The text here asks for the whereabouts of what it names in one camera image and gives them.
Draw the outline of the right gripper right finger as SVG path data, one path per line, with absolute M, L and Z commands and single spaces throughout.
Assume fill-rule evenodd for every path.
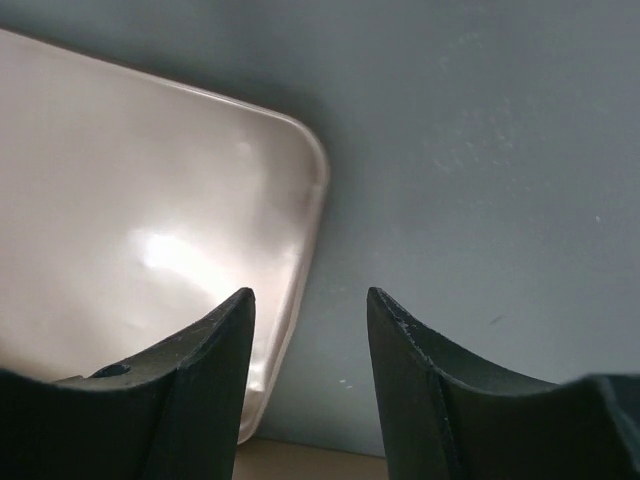
M 379 288 L 367 331 L 390 478 L 559 478 L 549 383 L 459 346 Z

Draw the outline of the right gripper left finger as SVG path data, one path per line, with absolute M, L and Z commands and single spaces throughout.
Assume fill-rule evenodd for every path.
M 254 329 L 255 295 L 243 287 L 202 319 L 91 375 L 118 393 L 154 390 L 157 420 L 140 478 L 231 478 Z

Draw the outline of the beige tin lid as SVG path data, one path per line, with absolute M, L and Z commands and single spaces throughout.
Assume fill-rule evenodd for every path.
M 239 438 L 295 329 L 329 184 L 299 121 L 1 35 L 1 364 L 88 375 L 256 297 Z

